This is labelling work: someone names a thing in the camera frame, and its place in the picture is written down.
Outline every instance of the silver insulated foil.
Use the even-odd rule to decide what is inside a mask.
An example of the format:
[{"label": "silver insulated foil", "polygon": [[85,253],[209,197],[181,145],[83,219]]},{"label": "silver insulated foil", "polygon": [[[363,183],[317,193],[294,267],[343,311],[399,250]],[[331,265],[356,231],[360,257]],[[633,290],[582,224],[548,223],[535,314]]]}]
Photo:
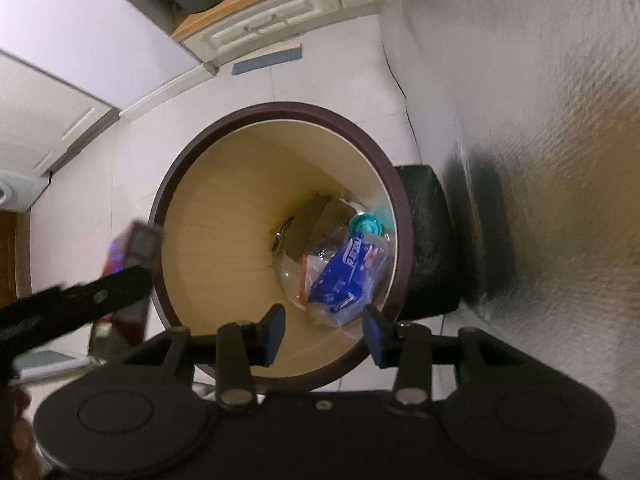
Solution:
[{"label": "silver insulated foil", "polygon": [[601,393],[603,467],[640,471],[640,0],[378,0],[466,273],[446,333],[496,335]]}]

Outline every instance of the teal bottle cap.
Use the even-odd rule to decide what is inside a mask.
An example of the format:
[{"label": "teal bottle cap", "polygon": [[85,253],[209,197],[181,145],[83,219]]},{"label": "teal bottle cap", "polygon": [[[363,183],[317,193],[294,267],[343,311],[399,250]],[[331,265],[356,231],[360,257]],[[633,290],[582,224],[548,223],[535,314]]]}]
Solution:
[{"label": "teal bottle cap", "polygon": [[352,235],[357,233],[372,233],[377,236],[381,236],[382,224],[375,216],[363,213],[361,215],[356,215],[351,219],[349,231]]}]

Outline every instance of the white appliance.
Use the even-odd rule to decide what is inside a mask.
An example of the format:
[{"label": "white appliance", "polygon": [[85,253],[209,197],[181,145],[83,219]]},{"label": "white appliance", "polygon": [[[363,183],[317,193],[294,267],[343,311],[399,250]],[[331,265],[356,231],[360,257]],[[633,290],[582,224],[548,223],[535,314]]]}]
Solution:
[{"label": "white appliance", "polygon": [[24,213],[49,185],[49,176],[23,176],[0,171],[0,210]]}]

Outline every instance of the white wall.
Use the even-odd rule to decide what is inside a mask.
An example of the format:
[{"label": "white wall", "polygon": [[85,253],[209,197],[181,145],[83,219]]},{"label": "white wall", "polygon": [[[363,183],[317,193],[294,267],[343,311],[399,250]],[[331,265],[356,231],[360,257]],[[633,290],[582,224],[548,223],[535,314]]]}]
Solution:
[{"label": "white wall", "polygon": [[122,109],[198,65],[127,0],[0,0],[0,49]]}]

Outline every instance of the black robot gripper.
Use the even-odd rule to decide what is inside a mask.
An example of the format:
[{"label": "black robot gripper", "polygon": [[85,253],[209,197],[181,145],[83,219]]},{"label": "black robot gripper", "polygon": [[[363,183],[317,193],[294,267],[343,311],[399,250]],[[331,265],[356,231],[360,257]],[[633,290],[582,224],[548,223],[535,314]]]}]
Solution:
[{"label": "black robot gripper", "polygon": [[[599,395],[477,328],[458,337],[419,324],[393,326],[373,306],[363,315],[375,363],[398,367],[390,407],[435,416],[450,442],[507,478],[596,472],[615,419]],[[431,400],[431,368],[454,365],[458,389]]]},{"label": "black robot gripper", "polygon": [[[375,363],[398,368],[390,392],[270,390],[260,404],[250,366],[273,363],[283,306],[216,335],[169,329],[43,402],[50,480],[599,478],[615,423],[587,387],[478,329],[432,335],[372,306],[362,326]],[[214,366],[215,401],[191,390],[194,364]],[[444,400],[437,365],[456,371]]]},{"label": "black robot gripper", "polygon": [[285,331],[274,304],[255,324],[231,323],[216,335],[166,330],[48,397],[34,418],[43,455],[56,468],[89,477],[136,478],[187,455],[214,423],[191,390],[194,364],[216,365],[223,411],[257,406],[250,366],[270,366]]}]

